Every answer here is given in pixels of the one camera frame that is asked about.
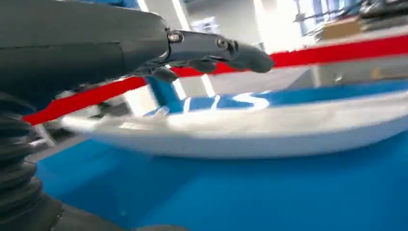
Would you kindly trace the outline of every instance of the white wall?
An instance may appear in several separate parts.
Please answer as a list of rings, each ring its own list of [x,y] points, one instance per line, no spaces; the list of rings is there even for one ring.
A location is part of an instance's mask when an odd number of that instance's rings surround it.
[[[187,4],[187,11],[190,23],[214,16],[225,37],[249,44],[261,41],[253,0],[197,0]]]

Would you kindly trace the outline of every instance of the white dish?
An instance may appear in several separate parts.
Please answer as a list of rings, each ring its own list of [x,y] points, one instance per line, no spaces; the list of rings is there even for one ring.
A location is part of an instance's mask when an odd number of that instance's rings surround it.
[[[177,115],[90,120],[63,126],[117,147],[199,158],[267,158],[329,154],[370,145],[408,129],[408,94]]]

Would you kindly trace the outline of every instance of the red stripe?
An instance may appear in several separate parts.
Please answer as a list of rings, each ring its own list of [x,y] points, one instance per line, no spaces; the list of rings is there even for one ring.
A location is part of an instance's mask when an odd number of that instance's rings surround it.
[[[68,113],[104,102],[114,96],[123,94],[126,91],[133,90],[144,85],[146,85],[146,82],[140,77],[132,77],[123,81],[113,82],[96,89],[55,100],[51,102],[46,109],[35,114],[27,115],[23,118],[23,120],[31,123],[32,125],[54,120]]]
[[[309,48],[300,51],[279,52],[272,54],[270,57],[275,62],[275,68],[281,68],[408,54],[408,46],[405,44],[408,44],[408,35]],[[192,68],[172,68],[172,70],[180,77],[202,75],[202,73]],[[236,70],[226,64],[218,63],[217,69],[211,74],[216,75],[232,72],[236,72]],[[146,82],[138,77],[114,82],[71,97],[55,100],[46,109],[36,114],[26,116],[24,120],[35,125],[57,119],[65,114],[106,101],[128,90],[133,90],[144,85],[146,85]]]

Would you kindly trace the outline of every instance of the bolt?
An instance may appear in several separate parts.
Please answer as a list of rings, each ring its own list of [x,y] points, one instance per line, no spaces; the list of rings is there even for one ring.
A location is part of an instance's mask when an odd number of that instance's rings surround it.
[[[226,49],[228,47],[228,43],[221,38],[216,39],[216,44],[219,48],[222,48],[222,49]]]
[[[183,41],[183,35],[179,32],[172,32],[171,34],[168,34],[168,40],[170,42],[181,42]]]

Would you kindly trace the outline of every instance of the blue surface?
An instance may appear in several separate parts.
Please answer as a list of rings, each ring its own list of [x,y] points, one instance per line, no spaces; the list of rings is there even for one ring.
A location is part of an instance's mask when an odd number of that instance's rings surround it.
[[[172,104],[170,112],[180,112],[180,99],[173,87],[173,84],[166,83],[155,77],[146,77],[146,81],[149,84],[157,104],[160,107]]]
[[[188,110],[215,103],[274,106],[403,89],[408,82],[184,104]],[[192,231],[408,229],[408,132],[348,152],[252,161],[149,157],[86,141],[39,162],[37,175],[50,195],[126,228],[171,223]]]

